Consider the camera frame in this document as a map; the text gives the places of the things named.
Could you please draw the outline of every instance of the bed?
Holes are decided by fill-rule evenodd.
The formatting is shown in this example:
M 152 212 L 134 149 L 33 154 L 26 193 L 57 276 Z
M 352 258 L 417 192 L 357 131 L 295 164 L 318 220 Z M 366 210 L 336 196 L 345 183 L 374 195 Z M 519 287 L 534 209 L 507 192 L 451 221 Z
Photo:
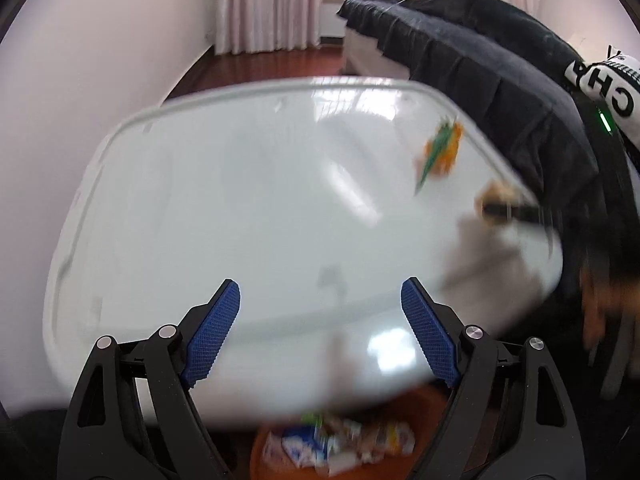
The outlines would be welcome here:
M 580 56 L 500 0 L 345 0 L 343 69 L 425 83 L 446 94 L 540 203 L 604 211 L 593 152 L 564 70 Z M 577 290 L 578 262 L 565 265 Z

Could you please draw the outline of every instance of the wall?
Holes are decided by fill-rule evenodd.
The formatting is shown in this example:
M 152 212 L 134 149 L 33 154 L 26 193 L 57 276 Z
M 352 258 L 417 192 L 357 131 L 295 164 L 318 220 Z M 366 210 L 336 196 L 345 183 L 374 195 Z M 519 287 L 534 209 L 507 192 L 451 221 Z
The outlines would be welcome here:
M 536 17 L 593 62 L 613 44 L 640 59 L 640 33 L 619 0 L 540 0 Z
M 212 0 L 27 0 L 0 43 L 0 399 L 62 402 L 42 343 L 49 261 L 82 172 L 209 46 Z

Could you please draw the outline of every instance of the pillow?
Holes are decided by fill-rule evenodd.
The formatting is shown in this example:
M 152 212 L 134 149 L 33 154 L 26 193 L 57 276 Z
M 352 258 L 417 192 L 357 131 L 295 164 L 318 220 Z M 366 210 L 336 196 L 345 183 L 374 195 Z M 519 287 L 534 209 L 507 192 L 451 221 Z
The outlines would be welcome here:
M 502 0 L 403 0 L 398 5 L 470 28 L 527 60 L 565 89 L 564 70 L 582 62 L 571 45 L 523 10 Z
M 620 131 L 640 148 L 640 62 L 637 59 L 618 54 L 589 66 L 575 61 L 567 67 L 565 75 L 592 99 L 602 97 Z

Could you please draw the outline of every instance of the hand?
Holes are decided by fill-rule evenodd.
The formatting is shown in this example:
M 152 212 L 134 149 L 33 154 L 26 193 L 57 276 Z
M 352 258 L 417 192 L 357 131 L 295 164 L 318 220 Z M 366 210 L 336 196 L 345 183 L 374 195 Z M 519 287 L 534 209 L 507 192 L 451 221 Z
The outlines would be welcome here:
M 584 312 L 582 339 L 586 349 L 593 348 L 604 338 L 607 312 L 625 312 L 640 317 L 640 278 L 603 283 L 595 280 L 589 269 L 583 269 L 580 286 Z
M 484 223 L 489 227 L 493 227 L 506 224 L 507 221 L 485 215 L 482 208 L 487 202 L 518 205 L 523 202 L 523 199 L 520 192 L 510 184 L 503 181 L 492 180 L 489 185 L 482 190 L 482 193 L 476 197 L 474 208 Z

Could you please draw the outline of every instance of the orange object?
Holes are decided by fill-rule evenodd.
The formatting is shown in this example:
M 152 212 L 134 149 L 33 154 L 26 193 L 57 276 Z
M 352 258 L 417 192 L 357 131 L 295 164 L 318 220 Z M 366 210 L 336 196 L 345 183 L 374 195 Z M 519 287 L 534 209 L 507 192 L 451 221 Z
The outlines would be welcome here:
M 380 421 L 402 420 L 409 423 L 415 435 L 414 452 L 409 456 L 385 456 L 377 464 L 365 464 L 336 475 L 339 480 L 404 480 L 416 460 L 431 442 L 447 405 L 447 397 L 433 386 L 412 390 L 389 402 L 379 416 Z M 312 467 L 275 472 L 262 462 L 262 449 L 269 428 L 262 428 L 255 437 L 251 452 L 251 480 L 319 480 Z
M 456 122 L 453 124 L 453 136 L 449 142 L 449 145 L 445 149 L 444 153 L 438 157 L 436 163 L 431 170 L 431 173 L 436 175 L 447 175 L 451 168 L 453 168 L 453 164 L 456 161 L 456 157 L 458 156 L 458 149 L 460 148 L 460 139 L 462 137 L 462 133 L 464 132 L 462 128 L 462 124 Z M 431 139 L 424 146 L 424 158 L 428 158 L 431 155 L 431 150 L 433 149 L 433 139 Z

